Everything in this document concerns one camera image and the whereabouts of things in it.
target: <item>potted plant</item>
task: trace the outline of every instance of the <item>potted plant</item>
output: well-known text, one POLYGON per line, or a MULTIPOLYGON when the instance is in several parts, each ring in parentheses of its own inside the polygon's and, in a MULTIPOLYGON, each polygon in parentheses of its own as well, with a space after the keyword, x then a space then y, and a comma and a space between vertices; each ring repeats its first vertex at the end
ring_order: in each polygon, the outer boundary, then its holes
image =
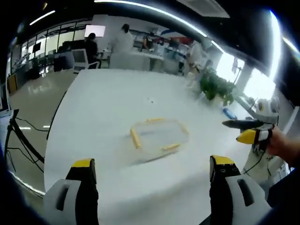
POLYGON ((235 84, 232 82, 217 76, 216 71, 211 68, 204 71, 203 78, 200 81, 201 91, 206 98, 211 101, 216 96, 219 96, 223 100, 223 106, 233 103, 232 92, 235 87, 235 84))

